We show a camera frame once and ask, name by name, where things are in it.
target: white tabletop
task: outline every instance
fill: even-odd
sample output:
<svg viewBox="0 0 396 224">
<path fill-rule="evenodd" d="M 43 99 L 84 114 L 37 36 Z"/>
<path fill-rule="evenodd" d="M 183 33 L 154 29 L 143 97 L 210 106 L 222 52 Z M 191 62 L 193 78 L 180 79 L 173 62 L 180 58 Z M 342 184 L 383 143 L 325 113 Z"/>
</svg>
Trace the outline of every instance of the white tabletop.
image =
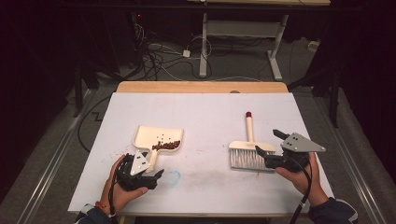
<svg viewBox="0 0 396 224">
<path fill-rule="evenodd" d="M 245 114 L 250 111 L 256 142 L 276 146 L 272 130 L 309 138 L 291 93 L 114 93 L 96 136 L 69 212 L 100 199 L 111 165 L 125 153 L 139 125 L 182 129 L 180 149 L 160 154 L 164 169 L 158 186 L 129 203 L 122 214 L 134 216 L 289 216 L 302 198 L 278 174 L 230 168 L 228 145 L 246 141 Z M 321 184 L 332 195 L 321 165 Z"/>
</svg>

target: sleeve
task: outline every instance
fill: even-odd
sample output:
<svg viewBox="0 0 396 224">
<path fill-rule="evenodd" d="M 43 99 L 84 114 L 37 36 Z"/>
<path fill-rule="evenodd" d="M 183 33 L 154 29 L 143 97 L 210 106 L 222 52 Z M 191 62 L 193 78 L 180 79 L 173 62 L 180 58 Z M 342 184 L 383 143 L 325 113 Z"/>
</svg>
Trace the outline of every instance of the sleeve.
<svg viewBox="0 0 396 224">
<path fill-rule="evenodd" d="M 310 207 L 309 218 L 320 224 L 358 224 L 358 213 L 348 203 L 329 198 L 326 203 Z"/>
<path fill-rule="evenodd" d="M 87 203 L 79 212 L 75 224 L 111 224 L 111 220 L 102 209 Z"/>
</svg>

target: dark background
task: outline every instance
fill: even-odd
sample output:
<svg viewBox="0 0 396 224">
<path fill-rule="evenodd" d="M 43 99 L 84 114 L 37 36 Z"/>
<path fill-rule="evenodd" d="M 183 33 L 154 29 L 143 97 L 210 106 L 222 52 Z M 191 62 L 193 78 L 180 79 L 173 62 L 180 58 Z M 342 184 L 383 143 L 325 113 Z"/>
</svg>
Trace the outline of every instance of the dark background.
<svg viewBox="0 0 396 224">
<path fill-rule="evenodd" d="M 333 6 L 340 7 L 362 3 L 332 1 Z M 337 61 L 342 68 L 340 84 L 354 114 L 378 157 L 396 179 L 392 165 L 396 149 L 394 13 L 390 11 L 390 1 L 367 4 L 359 17 L 344 15 L 329 21 L 325 16 L 290 16 L 284 39 L 321 38 L 307 75 Z M 157 30 L 164 38 L 183 44 L 201 29 L 199 14 L 142 15 L 148 30 Z M 81 18 L 79 12 L 60 10 L 50 0 L 1 3 L 1 200 L 48 125 L 66 105 L 77 64 L 95 63 L 109 72 L 118 72 L 118 65 L 134 60 L 136 55 L 130 50 L 134 48 L 134 37 L 125 18 L 125 13 L 116 12 L 91 12 Z M 83 67 L 84 80 L 92 81 L 93 72 L 99 68 Z M 309 83 L 325 87 L 331 84 L 330 78 L 322 77 Z"/>
</svg>

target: floor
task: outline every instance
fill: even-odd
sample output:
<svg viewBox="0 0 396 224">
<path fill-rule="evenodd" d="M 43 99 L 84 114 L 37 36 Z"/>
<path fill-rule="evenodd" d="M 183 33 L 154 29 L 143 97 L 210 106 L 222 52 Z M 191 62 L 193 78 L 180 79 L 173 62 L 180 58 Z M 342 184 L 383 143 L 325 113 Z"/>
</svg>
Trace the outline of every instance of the floor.
<svg viewBox="0 0 396 224">
<path fill-rule="evenodd" d="M 283 82 L 290 84 L 303 77 L 315 53 L 306 49 L 309 40 L 282 43 L 277 61 Z M 132 79 L 141 80 L 207 80 L 207 81 L 274 81 L 265 51 L 272 47 L 271 39 L 243 39 L 213 44 L 208 61 L 211 76 L 197 78 L 198 61 L 179 58 L 184 47 L 173 43 L 154 43 L 162 70 L 153 71 L 150 60 L 147 73 Z M 194 52 L 192 58 L 199 57 Z M 133 69 L 120 67 L 121 75 Z M 115 82 L 98 74 L 98 90 L 87 90 L 84 107 L 74 118 L 75 98 L 70 92 L 69 105 L 48 127 L 7 197 L 0 205 L 0 223 L 72 223 L 76 214 L 67 212 L 79 176 L 89 156 L 101 119 L 106 112 L 108 96 L 117 88 Z M 312 140 L 329 150 L 320 155 L 335 197 L 352 204 L 359 213 L 360 223 L 390 223 L 396 220 L 394 211 L 396 188 L 380 160 L 376 157 L 359 123 L 350 111 L 347 98 L 340 93 L 338 124 L 329 122 L 329 99 L 314 98 L 309 87 L 292 90 Z M 125 223 L 138 222 L 127 217 Z M 148 220 L 140 223 L 165 223 Z M 289 222 L 288 218 L 272 218 L 271 223 Z M 196 220 L 185 223 L 197 223 Z M 297 223 L 309 223 L 301 216 Z"/>
</svg>

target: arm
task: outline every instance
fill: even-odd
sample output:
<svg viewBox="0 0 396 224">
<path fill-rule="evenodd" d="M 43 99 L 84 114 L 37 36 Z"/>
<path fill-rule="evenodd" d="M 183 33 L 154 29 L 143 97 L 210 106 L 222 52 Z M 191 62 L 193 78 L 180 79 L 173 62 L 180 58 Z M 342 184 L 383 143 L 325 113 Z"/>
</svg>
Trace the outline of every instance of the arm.
<svg viewBox="0 0 396 224">
<path fill-rule="evenodd" d="M 108 192 L 111 188 L 111 181 L 114 176 L 114 172 L 116 171 L 117 165 L 124 158 L 121 156 L 112 166 L 110 171 L 110 176 L 105 183 L 105 186 L 102 191 L 102 197 L 100 202 L 96 203 L 96 206 L 91 204 L 86 204 L 81 211 L 79 212 L 76 223 L 78 224 L 107 224 L 111 223 L 110 220 L 110 202 L 108 201 Z M 114 185 L 113 190 L 113 206 L 115 208 L 116 214 L 121 211 L 126 204 L 130 201 L 142 196 L 149 189 L 148 188 L 140 188 L 132 191 L 125 191 L 119 184 Z"/>
<path fill-rule="evenodd" d="M 312 186 L 308 196 L 311 204 L 309 217 L 315 223 L 358 223 L 358 214 L 349 204 L 329 198 L 320 185 L 317 157 L 314 152 L 309 153 L 309 162 L 312 166 Z M 305 170 L 310 174 L 309 165 Z M 297 190 L 305 194 L 308 182 L 303 172 L 292 173 L 282 167 L 277 167 L 276 172 L 288 179 Z"/>
</svg>

